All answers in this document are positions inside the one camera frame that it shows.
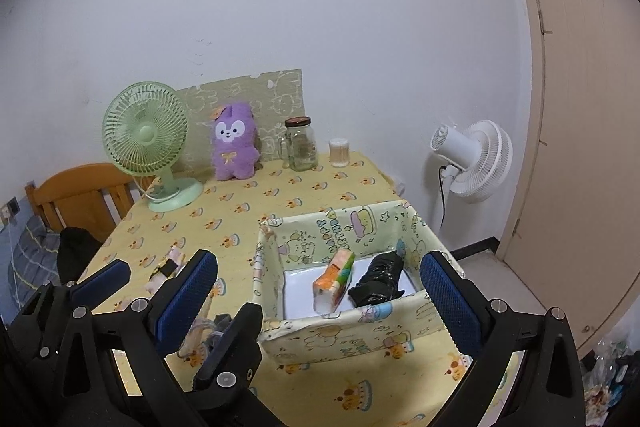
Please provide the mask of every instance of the black wrapped object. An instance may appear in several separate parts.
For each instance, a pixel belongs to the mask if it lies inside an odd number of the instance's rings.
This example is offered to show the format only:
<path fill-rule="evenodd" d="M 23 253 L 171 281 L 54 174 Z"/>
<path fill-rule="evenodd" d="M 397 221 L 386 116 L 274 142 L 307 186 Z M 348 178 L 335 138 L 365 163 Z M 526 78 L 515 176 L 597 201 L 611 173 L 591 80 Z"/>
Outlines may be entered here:
<path fill-rule="evenodd" d="M 366 274 L 348 291 L 357 308 L 381 304 L 402 297 L 398 281 L 404 261 L 395 251 L 380 253 L 373 258 Z"/>

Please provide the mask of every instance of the brown jar lid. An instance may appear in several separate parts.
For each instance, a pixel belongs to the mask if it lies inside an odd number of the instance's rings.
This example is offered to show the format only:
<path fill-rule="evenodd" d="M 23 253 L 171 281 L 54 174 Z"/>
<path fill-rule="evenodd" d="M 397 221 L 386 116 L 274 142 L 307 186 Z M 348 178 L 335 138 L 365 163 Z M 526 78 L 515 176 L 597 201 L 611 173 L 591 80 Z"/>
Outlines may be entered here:
<path fill-rule="evenodd" d="M 311 119 L 308 116 L 296 116 L 284 121 L 284 127 L 304 127 L 305 125 L 311 125 Z"/>

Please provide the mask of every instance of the black power cord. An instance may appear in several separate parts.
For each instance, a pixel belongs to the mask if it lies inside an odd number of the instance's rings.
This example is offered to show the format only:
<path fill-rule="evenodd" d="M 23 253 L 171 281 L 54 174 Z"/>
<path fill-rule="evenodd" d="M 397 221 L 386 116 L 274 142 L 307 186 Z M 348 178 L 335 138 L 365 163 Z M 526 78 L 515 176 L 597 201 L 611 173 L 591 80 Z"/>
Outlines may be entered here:
<path fill-rule="evenodd" d="M 440 222 L 440 226 L 442 226 L 442 224 L 444 223 L 444 214 L 445 214 L 445 208 L 444 208 L 444 188 L 442 188 L 442 172 L 444 171 L 444 169 L 446 169 L 446 166 L 441 166 L 438 169 L 438 181 L 440 182 L 440 197 L 442 198 L 442 221 Z"/>

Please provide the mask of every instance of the wooden chair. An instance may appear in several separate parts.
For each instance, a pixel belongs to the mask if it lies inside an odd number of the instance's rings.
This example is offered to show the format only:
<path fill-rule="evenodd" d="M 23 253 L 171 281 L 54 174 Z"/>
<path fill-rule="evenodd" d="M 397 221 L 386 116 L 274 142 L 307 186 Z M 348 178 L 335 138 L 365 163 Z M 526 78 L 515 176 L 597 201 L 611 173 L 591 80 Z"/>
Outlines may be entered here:
<path fill-rule="evenodd" d="M 102 190 L 111 195 L 118 215 L 123 218 L 133 206 L 133 198 L 127 187 L 132 181 L 131 176 L 111 163 L 93 163 L 59 172 L 40 187 L 27 185 L 24 190 L 33 212 L 50 229 L 60 232 L 65 226 L 80 227 L 104 242 L 115 229 L 116 223 Z M 145 179 L 142 186 L 146 188 L 149 183 Z"/>

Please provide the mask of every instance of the blue wall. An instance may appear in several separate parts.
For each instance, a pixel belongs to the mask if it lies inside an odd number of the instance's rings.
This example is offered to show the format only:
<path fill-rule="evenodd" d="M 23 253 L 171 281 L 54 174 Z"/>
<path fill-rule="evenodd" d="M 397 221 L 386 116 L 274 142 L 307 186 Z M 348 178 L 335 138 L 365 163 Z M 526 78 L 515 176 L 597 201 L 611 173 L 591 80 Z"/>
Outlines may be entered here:
<path fill-rule="evenodd" d="M 0 232 L 0 315 L 5 324 L 10 324 L 14 320 L 18 310 L 15 306 L 11 293 L 9 292 L 9 279 L 7 270 L 11 263 L 11 255 L 14 247 L 24 230 L 27 221 L 33 216 L 31 205 L 25 196 L 18 204 L 20 212 L 15 216 L 15 222 L 4 227 Z"/>

